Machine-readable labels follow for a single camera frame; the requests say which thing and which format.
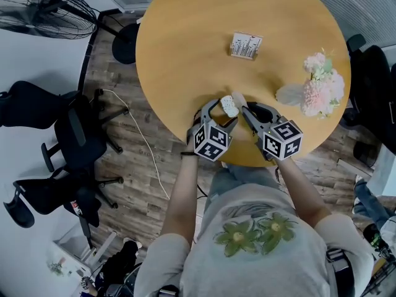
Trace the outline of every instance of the person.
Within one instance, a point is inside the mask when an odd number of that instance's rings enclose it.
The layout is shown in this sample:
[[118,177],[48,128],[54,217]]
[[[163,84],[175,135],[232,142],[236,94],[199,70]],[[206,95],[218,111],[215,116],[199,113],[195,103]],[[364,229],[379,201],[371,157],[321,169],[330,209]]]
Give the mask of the person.
[[95,278],[95,286],[86,278],[83,278],[84,284],[87,286],[88,293],[81,293],[81,297],[102,297],[106,295],[110,285],[123,285],[126,275],[133,271],[138,250],[142,247],[142,243],[134,241],[131,238],[124,238],[124,246],[121,251],[111,256],[100,269]]
[[350,217],[330,212],[290,158],[277,160],[288,192],[280,190],[265,168],[220,169],[191,247],[198,169],[192,151],[189,140],[163,228],[148,248],[134,296],[162,296],[158,292],[172,285],[184,297],[335,296],[328,248],[345,251],[355,296],[362,294],[374,265],[369,244]]
[[396,213],[381,205],[363,179],[355,184],[353,190],[356,199],[352,213],[370,218],[379,230],[381,238],[396,256]]

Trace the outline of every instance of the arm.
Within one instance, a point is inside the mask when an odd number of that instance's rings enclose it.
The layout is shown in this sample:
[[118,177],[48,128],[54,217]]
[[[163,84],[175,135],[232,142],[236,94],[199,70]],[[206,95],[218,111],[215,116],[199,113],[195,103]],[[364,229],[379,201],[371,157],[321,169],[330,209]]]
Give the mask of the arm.
[[[190,140],[186,151],[194,151],[194,140]],[[161,235],[181,235],[190,246],[196,228],[197,172],[198,156],[183,156],[161,230]]]
[[319,221],[332,214],[316,188],[291,158],[277,160],[277,164],[302,220],[314,228]]

